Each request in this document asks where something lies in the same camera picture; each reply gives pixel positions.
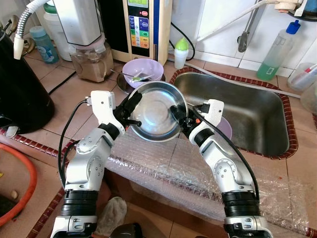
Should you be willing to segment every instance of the sink basin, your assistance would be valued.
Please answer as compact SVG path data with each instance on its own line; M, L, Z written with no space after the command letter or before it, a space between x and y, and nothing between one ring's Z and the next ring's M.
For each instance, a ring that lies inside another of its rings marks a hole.
M223 101L223 117L232 127L236 146L267 156L288 150L283 103L277 94L194 72L177 76L174 85L190 104L198 105L208 99Z

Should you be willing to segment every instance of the black cable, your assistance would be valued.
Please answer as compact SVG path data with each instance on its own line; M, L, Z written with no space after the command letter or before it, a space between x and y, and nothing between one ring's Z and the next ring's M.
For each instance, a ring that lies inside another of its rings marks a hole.
M192 48L193 48L193 55L192 55L189 59L186 59L186 61L192 60L192 59L194 58L194 56L195 56L195 47L194 47L193 43L192 43L191 40L185 35L184 32L182 32L177 26L175 26L175 24L174 24L173 22L170 22L170 24L171 24L176 30L178 30L178 31L188 40L189 44L192 46Z
M198 108L199 106L193 106L193 112L195 113L195 115L200 118L202 121L204 121L207 125L209 125L212 129L214 129L229 145L230 147L237 153L237 155L240 157L240 159L242 160L243 164L247 167L247 170L249 171L253 184L254 184L254 188L256 191L256 197L257 200L260 201L260 195L259 195L259 185L256 179L256 176L254 175L250 165L248 164L248 162L246 161L246 159L243 157L243 155L241 154L241 152L235 147L235 145L232 143L232 141L225 135L223 134L223 132L221 130L219 130L216 126L214 126L213 124L211 124L209 121L207 121L202 115L199 114L199 112L197 111L196 108Z
M64 153L64 156L63 156L63 159L62 159L62 162L61 162L61 170L62 170L62 174L63 174L64 176L65 176L65 164L66 164L66 160L67 160L67 155L68 155L69 151L74 147L74 145L78 144L79 141L80 141L80 140L76 140L76 141L74 141L73 143L71 143L71 144L67 147L67 149L66 149L66 151L65 151L65 153Z
M76 71L72 72L71 75L69 75L64 81L62 81L59 85L57 85L55 88L53 88L50 92L49 95L52 94L57 88L59 88L61 85L63 85L64 83L66 83L72 76L74 76L76 73Z
M80 105L84 104L84 103L87 103L87 100L83 100L81 101L80 103L77 104L77 106L74 108L72 114L70 115L69 119L68 119L68 122L66 123L65 127L64 127L64 130L63 132L61 133L61 136L60 136L60 141L59 141L59 146L58 146L58 157L57 157L57 163L58 163L58 173L59 173L59 178L60 178L60 181L63 185L63 187L65 188L65 182L66 182L66 178L65 178L65 175L62 173L62 168L61 168L61 151L62 151L62 146L63 146L63 139L64 139L64 136L65 136L65 133L66 133L66 130L71 122L71 120L73 119L76 111L78 110L78 108L80 107Z

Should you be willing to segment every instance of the stainless steel bowl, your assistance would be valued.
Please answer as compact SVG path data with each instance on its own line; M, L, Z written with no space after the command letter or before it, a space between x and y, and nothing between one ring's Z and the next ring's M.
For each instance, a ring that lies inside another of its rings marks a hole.
M182 93L173 85L152 81L136 88L142 93L142 99L131 114L130 119L142 122L140 127L131 126L133 131L141 138L151 142L169 141L181 132L180 126L174 119L170 107L181 106L188 108Z

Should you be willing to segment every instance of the countertop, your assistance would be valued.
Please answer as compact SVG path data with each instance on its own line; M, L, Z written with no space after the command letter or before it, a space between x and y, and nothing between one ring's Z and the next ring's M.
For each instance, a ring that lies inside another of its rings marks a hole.
M25 59L47 91L53 89L74 71L72 62L60 60L52 65L45 64L37 51L28 54ZM256 77L256 72L250 70L197 59L193 59L189 63L206 70L259 80ZM115 61L114 65L116 71L121 71L124 63ZM166 62L164 65L164 74L167 82L170 81L175 71L176 69L173 63L169 61ZM116 85L116 78L117 74L113 73L104 82L94 83L80 79L77 75L74 75L51 95L55 104L55 115L52 120L43 128L22 136L57 149L61 132L73 108L79 101L83 100L85 96L90 95L92 90L108 90L114 92L117 105L126 97L126 94ZM281 90L296 93L287 87L287 78L285 77L275 76L269 83L279 87ZM270 160L244 151L242 151L242 154L251 167L262 167L279 175L281 178L287 178L290 186L290 194L286 196L285 203L289 204L288 208L292 213L292 218L296 220L298 219L296 217L297 215L301 216L303 212L306 212L307 221L309 222L307 225L310 228L317 229L317 130L312 114L302 107L300 100L291 97L289 97L289 100L299 144L297 152L290 158L284 160ZM64 145L71 139L81 139L95 126L98 126L98 122L91 108L81 106L66 132ZM8 139L0 135L0 142L8 143ZM21 147L18 149L28 153L28 151L24 151L24 148L25 147ZM298 184L302 187L309 188L305 189L304 193L301 194L306 201L305 211L302 211L303 208L301 206L297 206L296 199L294 199L297 197L297 194L292 194L292 191L299 191L296 188L292 188L292 186Z

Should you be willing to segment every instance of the bubble wrap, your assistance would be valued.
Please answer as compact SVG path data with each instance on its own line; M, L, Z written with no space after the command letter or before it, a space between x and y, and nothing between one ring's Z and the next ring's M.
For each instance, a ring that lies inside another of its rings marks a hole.
M138 192L144 195L149 196L145 192L148 189L172 201L173 206L178 204L205 219L223 221L225 218L221 193L210 167L198 147L183 134L168 142L151 143L128 129L115 141L106 167L143 187L144 191L139 188ZM309 225L303 194L310 186L260 167L252 166L252 169L260 188L261 212L276 225L275 237L285 237L285 232L290 234L288 237L305 235Z

